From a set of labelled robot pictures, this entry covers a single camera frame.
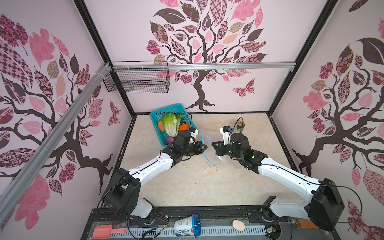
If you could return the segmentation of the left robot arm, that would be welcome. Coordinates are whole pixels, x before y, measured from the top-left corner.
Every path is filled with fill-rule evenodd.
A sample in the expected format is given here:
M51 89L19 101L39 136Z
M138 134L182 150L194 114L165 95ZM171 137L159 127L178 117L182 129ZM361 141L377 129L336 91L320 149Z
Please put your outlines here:
M101 203L119 219L136 216L151 222L156 207L148 200L139 199L141 187L157 175L184 161L183 157L189 160L192 156L204 153L207 145L196 141L198 134L199 131L195 128L181 131L154 159L131 170L118 169L103 193Z

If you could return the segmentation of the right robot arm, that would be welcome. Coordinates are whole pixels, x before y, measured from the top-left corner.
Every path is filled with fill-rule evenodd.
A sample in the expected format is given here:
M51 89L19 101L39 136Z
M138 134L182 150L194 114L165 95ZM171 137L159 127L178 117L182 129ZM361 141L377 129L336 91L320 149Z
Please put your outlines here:
M345 205L333 181L327 178L320 181L279 164L268 155L253 150L242 133L213 142L212 147L218 156L228 156L247 170L273 179L301 196L300 200L273 198L267 205L275 216L307 219L328 232L335 229Z

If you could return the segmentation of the teal plastic basket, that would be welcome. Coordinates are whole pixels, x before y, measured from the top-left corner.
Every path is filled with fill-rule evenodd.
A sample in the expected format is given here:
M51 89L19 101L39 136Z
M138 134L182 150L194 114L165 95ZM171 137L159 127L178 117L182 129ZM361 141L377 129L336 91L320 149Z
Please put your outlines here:
M197 129L192 120L192 115L187 113L187 110L182 104L174 104L150 113L153 126L155 128L158 139L163 147L169 143L169 138L175 138L177 133L182 128L182 125L188 125L190 128Z

